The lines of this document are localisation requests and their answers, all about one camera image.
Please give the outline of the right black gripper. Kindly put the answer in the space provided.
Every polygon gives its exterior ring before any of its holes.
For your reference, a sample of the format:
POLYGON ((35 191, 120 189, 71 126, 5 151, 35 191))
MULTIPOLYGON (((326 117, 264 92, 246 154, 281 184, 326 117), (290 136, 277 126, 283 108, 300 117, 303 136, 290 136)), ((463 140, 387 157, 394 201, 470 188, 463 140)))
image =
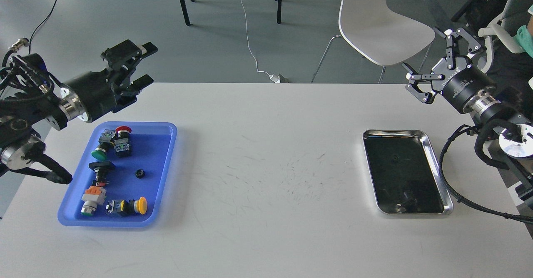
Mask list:
POLYGON ((480 92, 493 92, 496 83, 485 73, 473 66, 472 58, 485 50, 481 39, 471 35, 464 28, 441 31, 433 28, 436 35, 446 40, 446 54, 432 67, 431 74, 420 74, 406 62, 402 67, 407 71, 408 83, 405 89, 421 103, 430 105, 437 93, 440 93, 459 113, 472 111, 468 103, 480 92), (468 52, 463 55, 459 41, 465 40, 468 52), (429 91, 422 91, 420 85, 429 85, 429 91))

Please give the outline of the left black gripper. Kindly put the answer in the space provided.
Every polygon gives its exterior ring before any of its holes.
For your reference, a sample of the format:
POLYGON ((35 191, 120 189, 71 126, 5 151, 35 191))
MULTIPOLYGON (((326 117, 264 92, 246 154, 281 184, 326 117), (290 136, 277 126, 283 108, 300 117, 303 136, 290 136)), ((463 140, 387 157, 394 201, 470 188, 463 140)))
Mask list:
MULTIPOLYGON (((108 63, 112 71, 134 70, 143 59, 158 52, 158 48, 151 42, 137 45, 133 41, 125 40, 120 44, 107 48, 101 53, 101 58, 108 63)), ((119 82, 112 81, 112 74, 103 70, 87 72, 60 86, 60 106, 67 119, 92 123, 107 113, 117 113, 137 101, 141 90, 151 85, 154 79, 150 75, 143 75, 130 83, 126 75, 118 74, 119 82)))

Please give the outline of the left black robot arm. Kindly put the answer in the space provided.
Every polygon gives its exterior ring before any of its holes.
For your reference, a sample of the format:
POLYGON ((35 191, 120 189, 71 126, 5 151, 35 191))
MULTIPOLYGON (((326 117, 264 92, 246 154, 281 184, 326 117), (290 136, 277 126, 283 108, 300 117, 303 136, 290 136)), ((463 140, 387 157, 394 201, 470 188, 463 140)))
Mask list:
POLYGON ((0 103, 1 174, 10 171, 69 184, 72 175, 45 154, 46 145, 33 125, 47 120, 50 126, 62 130, 75 118, 92 123, 132 105, 154 80, 143 75, 131 82, 131 75, 140 61, 158 48, 151 42, 137 45, 125 40, 101 54, 107 62, 105 69, 61 83, 47 70, 40 55, 17 55, 27 46, 27 38, 19 39, 8 49, 1 65, 1 89, 17 90, 0 103))

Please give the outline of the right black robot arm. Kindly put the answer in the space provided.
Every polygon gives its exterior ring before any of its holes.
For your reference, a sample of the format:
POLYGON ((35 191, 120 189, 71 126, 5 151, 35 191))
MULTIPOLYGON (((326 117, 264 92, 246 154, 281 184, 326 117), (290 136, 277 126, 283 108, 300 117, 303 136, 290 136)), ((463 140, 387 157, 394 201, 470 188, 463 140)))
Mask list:
POLYGON ((457 202, 478 211, 531 224, 531 216, 495 211, 468 200, 446 180, 442 164, 451 143, 464 133, 475 134, 476 156, 488 166, 514 173, 519 181, 516 187, 518 198, 531 207, 532 173, 521 160, 532 158, 532 122, 514 106, 494 98, 496 84, 471 60, 485 48, 476 37, 463 28, 445 32, 434 28, 434 31, 446 40, 446 54, 429 74, 418 73, 403 63, 408 79, 406 90, 427 105, 433 103, 436 95, 441 95, 457 112, 472 113, 476 123, 474 126, 459 126, 448 138, 438 157, 439 176, 457 202))

